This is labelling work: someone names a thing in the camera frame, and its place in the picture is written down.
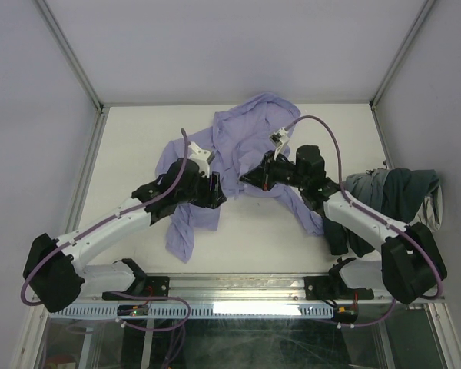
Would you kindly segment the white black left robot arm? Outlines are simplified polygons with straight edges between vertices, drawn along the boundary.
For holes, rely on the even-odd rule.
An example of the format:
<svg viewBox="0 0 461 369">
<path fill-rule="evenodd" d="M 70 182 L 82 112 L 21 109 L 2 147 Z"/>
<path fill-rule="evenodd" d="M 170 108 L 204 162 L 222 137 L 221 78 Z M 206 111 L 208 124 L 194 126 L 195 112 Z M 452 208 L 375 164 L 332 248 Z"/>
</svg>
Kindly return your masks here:
<svg viewBox="0 0 461 369">
<path fill-rule="evenodd" d="M 50 313 L 84 297 L 148 296 L 148 277 L 133 259 L 103 265 L 92 261 L 128 235 L 171 216 L 180 204 L 215 209 L 226 200 L 219 173 L 206 174 L 195 161 L 179 158 L 105 218 L 56 238 L 39 235 L 32 242 L 23 271 L 25 285 L 37 297 L 35 303 Z"/>
</svg>

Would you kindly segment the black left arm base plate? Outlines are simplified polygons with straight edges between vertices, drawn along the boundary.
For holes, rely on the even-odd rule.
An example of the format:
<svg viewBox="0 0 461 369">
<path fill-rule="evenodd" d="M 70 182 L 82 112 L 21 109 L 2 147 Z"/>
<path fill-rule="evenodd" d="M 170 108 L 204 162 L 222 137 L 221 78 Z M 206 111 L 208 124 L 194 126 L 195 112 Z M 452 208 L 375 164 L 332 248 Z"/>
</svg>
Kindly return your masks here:
<svg viewBox="0 0 461 369">
<path fill-rule="evenodd" d="M 136 277 L 134 282 L 124 291 L 106 291 L 102 293 L 105 301 L 128 300 L 140 298 L 147 300 L 149 297 L 167 297 L 170 278 L 163 275 L 145 275 Z"/>
</svg>

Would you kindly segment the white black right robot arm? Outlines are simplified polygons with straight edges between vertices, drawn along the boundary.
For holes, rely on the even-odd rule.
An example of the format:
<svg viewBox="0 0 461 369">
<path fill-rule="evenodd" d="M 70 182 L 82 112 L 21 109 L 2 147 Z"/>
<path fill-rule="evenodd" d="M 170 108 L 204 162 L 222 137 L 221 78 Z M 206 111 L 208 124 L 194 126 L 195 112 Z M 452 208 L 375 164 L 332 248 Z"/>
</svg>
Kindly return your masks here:
<svg viewBox="0 0 461 369">
<path fill-rule="evenodd" d="M 408 225 L 367 207 L 332 181 L 316 145 L 303 145 L 289 161 L 274 150 L 240 181 L 269 191 L 277 184 L 297 188 L 304 204 L 323 219 L 336 222 L 366 241 L 378 253 L 376 260 L 348 258 L 330 269 L 328 288 L 344 298 L 355 289 L 385 290 L 398 302 L 437 299 L 447 270 L 430 229 Z"/>
</svg>

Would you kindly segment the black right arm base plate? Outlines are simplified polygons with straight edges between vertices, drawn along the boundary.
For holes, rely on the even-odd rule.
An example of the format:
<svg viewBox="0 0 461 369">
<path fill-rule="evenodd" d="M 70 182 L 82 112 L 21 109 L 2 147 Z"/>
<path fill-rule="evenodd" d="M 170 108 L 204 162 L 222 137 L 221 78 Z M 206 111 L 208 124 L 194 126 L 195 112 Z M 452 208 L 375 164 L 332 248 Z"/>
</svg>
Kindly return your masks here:
<svg viewBox="0 0 461 369">
<path fill-rule="evenodd" d="M 341 278 L 329 275 L 306 276 L 303 278 L 306 299 L 312 300 L 373 300 L 372 289 L 349 288 Z"/>
</svg>

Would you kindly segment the lilac purple jacket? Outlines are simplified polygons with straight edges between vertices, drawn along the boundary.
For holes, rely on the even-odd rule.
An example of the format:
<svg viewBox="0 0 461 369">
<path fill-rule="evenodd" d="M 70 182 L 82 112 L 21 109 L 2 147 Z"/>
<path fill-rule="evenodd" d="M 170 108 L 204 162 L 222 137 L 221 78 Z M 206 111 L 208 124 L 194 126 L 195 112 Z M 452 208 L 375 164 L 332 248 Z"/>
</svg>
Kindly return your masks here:
<svg viewBox="0 0 461 369">
<path fill-rule="evenodd" d="M 211 127 L 188 139 L 214 152 L 211 169 L 220 174 L 227 198 L 273 198 L 288 208 L 308 235 L 321 236 L 321 217 L 310 211 L 292 188 L 277 184 L 271 191 L 262 191 L 239 181 L 241 175 L 260 163 L 264 153 L 274 149 L 269 136 L 299 117 L 296 105 L 275 94 L 263 93 L 228 111 L 215 113 Z M 216 231 L 219 220 L 219 208 L 179 205 L 167 229 L 166 249 L 180 261 L 188 262 L 194 249 L 194 229 Z"/>
</svg>

